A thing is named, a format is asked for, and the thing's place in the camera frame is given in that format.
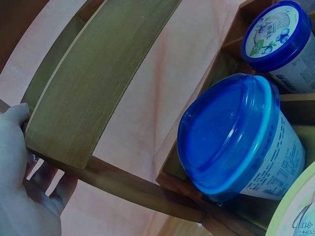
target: blue lid rim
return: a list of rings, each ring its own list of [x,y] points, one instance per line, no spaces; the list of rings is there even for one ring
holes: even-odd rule
[[[266,56],[260,58],[251,58],[247,56],[245,46],[250,32],[255,27],[260,18],[265,16],[271,10],[280,6],[292,6],[299,13],[298,24],[292,36],[280,48]],[[256,71],[264,73],[277,70],[292,61],[303,50],[309,40],[311,33],[311,20],[307,13],[300,7],[300,5],[293,1],[281,1],[267,8],[253,20],[242,41],[242,58],[247,61],[248,64]]]

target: nutrition label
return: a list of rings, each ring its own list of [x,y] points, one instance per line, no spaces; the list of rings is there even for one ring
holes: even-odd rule
[[[280,200],[303,170],[304,148],[280,112],[275,138],[263,164],[242,194]]]
[[[310,39],[300,54],[280,69],[270,74],[291,92],[315,91],[315,37]]]

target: white container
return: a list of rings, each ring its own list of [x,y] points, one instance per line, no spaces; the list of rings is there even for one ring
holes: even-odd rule
[[[248,29],[241,53],[254,70],[269,72],[290,92],[315,92],[315,37],[297,3],[281,1],[262,12]]]
[[[315,0],[291,0],[299,4],[306,12],[315,10]]]

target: ice cream tub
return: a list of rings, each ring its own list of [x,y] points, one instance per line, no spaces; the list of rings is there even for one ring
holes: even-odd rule
[[[299,4],[281,1],[263,11],[244,36],[241,55],[288,91],[315,92],[315,37]]]
[[[238,194],[280,200],[305,162],[277,88],[247,74],[223,79],[191,104],[177,148],[192,182],[215,202]]]

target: yogurt container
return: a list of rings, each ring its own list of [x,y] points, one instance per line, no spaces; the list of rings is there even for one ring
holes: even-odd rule
[[[266,235],[315,235],[315,163],[288,190],[271,219]]]
[[[306,12],[315,10],[315,0],[292,0],[298,3]]]
[[[249,27],[241,54],[290,92],[315,92],[315,37],[299,4],[281,1],[263,11]]]
[[[192,182],[212,201],[239,193],[280,200],[302,173],[305,151],[279,103],[277,88],[265,78],[235,74],[186,110],[178,154]]]

